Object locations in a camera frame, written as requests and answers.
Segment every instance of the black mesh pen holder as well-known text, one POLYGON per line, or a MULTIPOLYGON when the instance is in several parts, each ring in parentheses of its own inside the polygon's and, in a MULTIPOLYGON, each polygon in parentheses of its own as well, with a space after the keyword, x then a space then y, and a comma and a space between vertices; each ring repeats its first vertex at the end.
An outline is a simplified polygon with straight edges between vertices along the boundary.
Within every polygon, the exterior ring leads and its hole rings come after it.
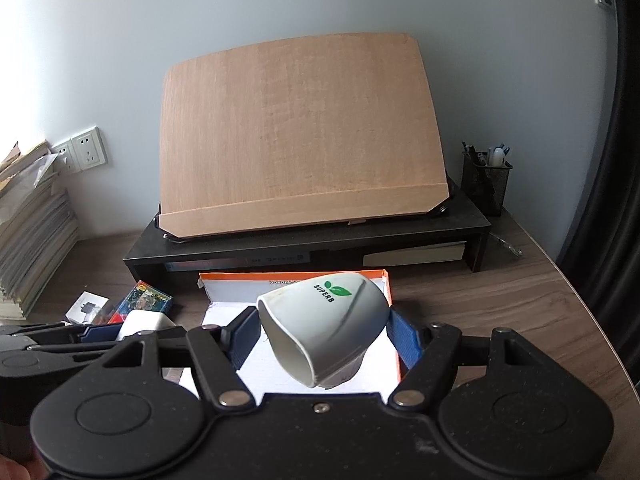
POLYGON ((504 161, 502 168, 490 168, 473 163, 465 152, 465 163, 462 167, 462 191, 476 204, 485 216, 500 216, 504 192, 507 190, 511 164, 504 161))

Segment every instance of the wooden desk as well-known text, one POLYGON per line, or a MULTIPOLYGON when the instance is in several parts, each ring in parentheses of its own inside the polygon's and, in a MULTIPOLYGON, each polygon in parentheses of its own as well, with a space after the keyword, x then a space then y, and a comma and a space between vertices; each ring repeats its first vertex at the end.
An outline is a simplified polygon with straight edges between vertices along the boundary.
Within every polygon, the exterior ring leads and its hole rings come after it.
MULTIPOLYGON (((640 401, 609 341, 580 298, 542 250, 505 214, 494 231, 520 248, 515 258, 492 240, 482 272, 463 262, 392 267, 394 304, 416 322, 443 321, 467 335, 488 336, 495 326, 509 326, 551 355, 609 404, 615 419, 613 441, 600 468, 607 479, 637 479, 640 471, 640 401)), ((114 300, 134 281, 122 257, 135 235, 79 242, 41 296, 31 322, 60 320, 85 290, 114 300)), ((179 273, 171 283, 174 320, 192 328, 208 305, 194 274, 179 273)), ((482 374, 460 373, 465 381, 482 374)))

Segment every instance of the black curtain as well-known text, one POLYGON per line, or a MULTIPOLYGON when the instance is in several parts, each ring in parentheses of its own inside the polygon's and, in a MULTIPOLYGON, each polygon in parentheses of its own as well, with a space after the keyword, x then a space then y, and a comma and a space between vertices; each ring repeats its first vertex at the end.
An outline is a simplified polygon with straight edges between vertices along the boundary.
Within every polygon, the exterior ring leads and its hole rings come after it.
POLYGON ((616 0, 618 68, 609 131, 585 211, 559 267, 640 381, 640 0, 616 0))

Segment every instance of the metal screw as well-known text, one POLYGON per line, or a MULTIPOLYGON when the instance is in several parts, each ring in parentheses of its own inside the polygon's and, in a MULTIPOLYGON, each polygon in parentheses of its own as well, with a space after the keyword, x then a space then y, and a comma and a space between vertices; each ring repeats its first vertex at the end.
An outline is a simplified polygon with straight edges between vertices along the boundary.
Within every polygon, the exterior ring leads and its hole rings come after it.
POLYGON ((326 413, 331 409, 331 406, 327 402, 318 402, 314 404, 314 411, 316 413, 326 413))
POLYGON ((243 406, 247 404, 251 397, 243 390, 229 390, 218 397, 220 404, 223 406, 243 406))
POLYGON ((424 402, 424 395, 418 390, 402 390, 394 395, 398 406, 418 406, 424 402))

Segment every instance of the colorful box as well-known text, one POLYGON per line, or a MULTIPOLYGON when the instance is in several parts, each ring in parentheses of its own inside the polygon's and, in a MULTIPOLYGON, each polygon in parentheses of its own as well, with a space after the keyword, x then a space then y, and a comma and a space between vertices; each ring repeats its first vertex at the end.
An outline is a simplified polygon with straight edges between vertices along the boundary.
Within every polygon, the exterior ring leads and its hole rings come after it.
POLYGON ((133 290, 122 300, 109 323, 120 323, 127 319, 132 310, 150 310, 167 313, 172 304, 172 297, 145 282, 137 282, 133 290))

